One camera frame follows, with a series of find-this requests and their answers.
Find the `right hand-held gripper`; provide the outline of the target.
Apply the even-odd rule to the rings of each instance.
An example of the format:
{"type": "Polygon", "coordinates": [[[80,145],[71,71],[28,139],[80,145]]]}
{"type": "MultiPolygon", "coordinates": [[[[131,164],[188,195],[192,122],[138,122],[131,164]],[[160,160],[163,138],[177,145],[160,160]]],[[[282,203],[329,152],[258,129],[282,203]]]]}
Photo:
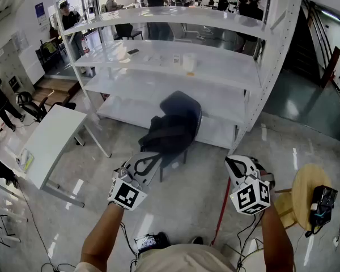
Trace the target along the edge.
{"type": "Polygon", "coordinates": [[[242,155],[226,156],[225,166],[233,185],[229,197],[238,213],[255,215],[270,207],[270,191],[275,186],[272,173],[242,155]]]}

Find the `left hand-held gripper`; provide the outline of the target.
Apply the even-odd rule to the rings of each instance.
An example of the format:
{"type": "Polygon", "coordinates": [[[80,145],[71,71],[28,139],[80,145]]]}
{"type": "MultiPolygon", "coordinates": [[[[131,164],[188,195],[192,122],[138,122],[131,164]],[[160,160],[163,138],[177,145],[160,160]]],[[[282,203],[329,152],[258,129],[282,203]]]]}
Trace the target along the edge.
{"type": "Polygon", "coordinates": [[[113,171],[108,202],[124,210],[136,209],[147,197],[141,187],[150,184],[161,162],[162,155],[158,152],[140,152],[133,155],[124,163],[124,167],[113,171]]]}

